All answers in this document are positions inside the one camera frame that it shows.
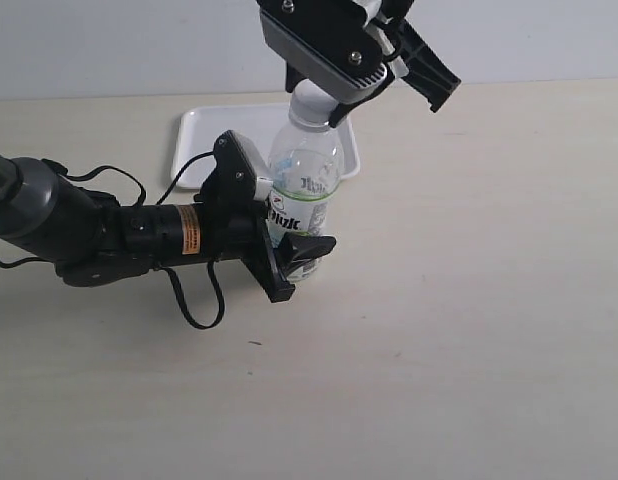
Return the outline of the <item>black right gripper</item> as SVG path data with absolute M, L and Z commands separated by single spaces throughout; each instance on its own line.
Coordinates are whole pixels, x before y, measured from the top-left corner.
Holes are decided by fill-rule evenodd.
M 438 112 L 461 85 L 461 79 L 443 63 L 407 20 L 413 4 L 414 1 L 382 1 L 376 20 L 391 43 L 385 58 L 394 62 L 400 59 L 405 66 L 397 77 L 421 94 L 432 112 Z M 292 94 L 302 81 L 302 73 L 290 63 L 286 63 L 285 68 L 285 91 Z M 380 96 L 391 84 L 392 80 L 387 79 L 363 100 L 352 104 L 338 103 L 329 115 L 329 127 L 337 128 L 351 112 Z

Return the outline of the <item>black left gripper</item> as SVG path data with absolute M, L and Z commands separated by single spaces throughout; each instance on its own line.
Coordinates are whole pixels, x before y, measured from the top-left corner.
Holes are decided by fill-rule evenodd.
M 122 207 L 118 218 L 125 251 L 148 260 L 150 269 L 239 260 L 273 303 L 294 293 L 286 277 L 313 273 L 337 244 L 333 236 L 287 232 L 273 249 L 265 219 L 250 208 L 213 213 L 202 203 Z

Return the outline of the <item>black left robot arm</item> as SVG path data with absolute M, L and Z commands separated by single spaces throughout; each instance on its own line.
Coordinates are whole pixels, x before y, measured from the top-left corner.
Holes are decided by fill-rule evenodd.
M 273 243 L 271 179 L 257 149 L 228 131 L 211 155 L 216 166 L 192 203 L 131 206 L 77 186 L 56 162 L 0 156 L 0 239 L 51 263 L 72 287 L 239 260 L 271 302 L 289 300 L 290 274 L 330 254 L 335 238 L 287 233 Z

